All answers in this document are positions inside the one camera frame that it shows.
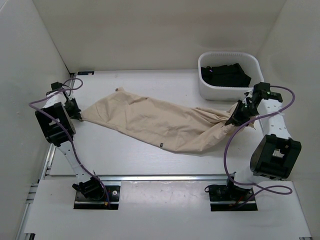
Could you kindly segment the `beige trousers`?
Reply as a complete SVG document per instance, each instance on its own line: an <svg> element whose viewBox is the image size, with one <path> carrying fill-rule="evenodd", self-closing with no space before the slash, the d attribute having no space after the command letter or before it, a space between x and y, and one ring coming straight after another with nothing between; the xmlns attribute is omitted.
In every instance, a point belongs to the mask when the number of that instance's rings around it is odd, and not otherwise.
<svg viewBox="0 0 320 240"><path fill-rule="evenodd" d="M116 130L171 152L203 152L231 136L237 127L226 124L235 111L186 107L119 87L81 112L84 121Z"/></svg>

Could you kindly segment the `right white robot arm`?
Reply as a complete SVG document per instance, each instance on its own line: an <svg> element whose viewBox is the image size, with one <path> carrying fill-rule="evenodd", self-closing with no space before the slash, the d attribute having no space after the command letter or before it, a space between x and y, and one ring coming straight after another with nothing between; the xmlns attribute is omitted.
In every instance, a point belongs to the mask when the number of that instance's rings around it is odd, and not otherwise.
<svg viewBox="0 0 320 240"><path fill-rule="evenodd" d="M302 145L289 134L285 124L283 99L280 93L270 90L251 90L239 100L227 125L239 132L258 121L263 138L253 152L249 166L228 173L224 193L230 200L238 199L243 189L250 189L265 180L287 179L298 159Z"/></svg>

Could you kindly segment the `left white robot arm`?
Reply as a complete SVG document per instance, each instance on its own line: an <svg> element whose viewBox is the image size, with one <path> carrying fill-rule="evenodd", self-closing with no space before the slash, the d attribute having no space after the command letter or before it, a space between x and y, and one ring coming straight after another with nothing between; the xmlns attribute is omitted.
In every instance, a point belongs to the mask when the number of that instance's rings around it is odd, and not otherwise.
<svg viewBox="0 0 320 240"><path fill-rule="evenodd" d="M77 183L72 187L85 198L101 200L106 191L99 177L81 163L74 145L75 126L72 120L82 120L81 110L73 96L73 89L66 83L54 82L44 99L29 104L42 133L64 155L71 166Z"/></svg>

